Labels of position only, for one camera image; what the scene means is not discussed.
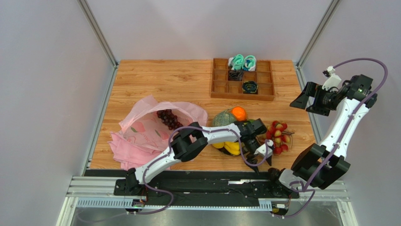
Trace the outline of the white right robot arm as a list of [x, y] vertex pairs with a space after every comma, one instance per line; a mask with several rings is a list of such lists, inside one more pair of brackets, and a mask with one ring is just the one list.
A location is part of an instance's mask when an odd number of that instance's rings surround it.
[[350, 168], [345, 158], [349, 141], [361, 119], [377, 100], [371, 92], [372, 78], [355, 75], [346, 80], [338, 91], [308, 82], [290, 106], [309, 113], [337, 115], [325, 137], [306, 148], [296, 158], [290, 169], [283, 169], [278, 181], [285, 187], [295, 184], [325, 189], [342, 177]]

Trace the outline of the fake yellow lemon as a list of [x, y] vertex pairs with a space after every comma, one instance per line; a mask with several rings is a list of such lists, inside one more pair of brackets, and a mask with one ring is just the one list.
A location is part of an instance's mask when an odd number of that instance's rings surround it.
[[212, 146], [213, 146], [213, 147], [215, 147], [216, 149], [221, 149], [221, 148], [223, 148], [223, 147], [224, 147], [224, 145], [225, 145], [225, 143], [224, 143], [224, 142], [220, 142], [220, 143], [214, 143], [214, 144], [212, 144]]

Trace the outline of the fake yellow bell pepper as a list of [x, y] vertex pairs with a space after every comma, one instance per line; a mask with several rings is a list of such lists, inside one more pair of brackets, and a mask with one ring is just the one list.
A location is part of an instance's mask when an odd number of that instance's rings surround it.
[[241, 154], [241, 145], [239, 142], [225, 142], [224, 149], [233, 156]]

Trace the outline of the pink plastic bag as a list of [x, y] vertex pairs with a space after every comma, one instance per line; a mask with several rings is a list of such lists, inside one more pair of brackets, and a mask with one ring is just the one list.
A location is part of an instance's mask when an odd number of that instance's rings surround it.
[[143, 133], [149, 137], [168, 135], [169, 138], [172, 130], [169, 130], [156, 114], [158, 110], [166, 109], [171, 109], [184, 126], [194, 121], [205, 126], [208, 121], [207, 111], [196, 104], [190, 102], [159, 102], [152, 95], [149, 95], [133, 105], [129, 114], [119, 123], [121, 128], [119, 132], [124, 137]]

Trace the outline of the fake dark plum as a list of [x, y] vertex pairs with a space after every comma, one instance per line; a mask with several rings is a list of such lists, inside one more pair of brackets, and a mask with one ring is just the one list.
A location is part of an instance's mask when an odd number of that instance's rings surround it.
[[270, 168], [267, 172], [267, 179], [271, 182], [277, 182], [282, 174], [283, 170], [277, 168]]

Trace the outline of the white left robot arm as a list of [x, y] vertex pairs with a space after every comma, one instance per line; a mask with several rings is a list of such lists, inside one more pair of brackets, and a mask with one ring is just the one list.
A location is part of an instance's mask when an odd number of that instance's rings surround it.
[[271, 165], [274, 142], [266, 140], [261, 145], [257, 139], [266, 131], [267, 128], [260, 119], [236, 121], [220, 127], [203, 127], [197, 122], [180, 127], [169, 137], [165, 151], [145, 165], [126, 172], [124, 188], [130, 195], [140, 195], [146, 184], [167, 168], [193, 160], [206, 146], [221, 142], [238, 142], [251, 155], [260, 155], [263, 161]]

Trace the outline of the fake green netted melon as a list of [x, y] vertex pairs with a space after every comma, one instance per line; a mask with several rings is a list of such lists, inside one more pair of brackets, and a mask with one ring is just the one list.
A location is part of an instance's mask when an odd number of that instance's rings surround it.
[[233, 115], [231, 109], [224, 110], [218, 113], [212, 120], [212, 127], [226, 126], [236, 122], [236, 117]]

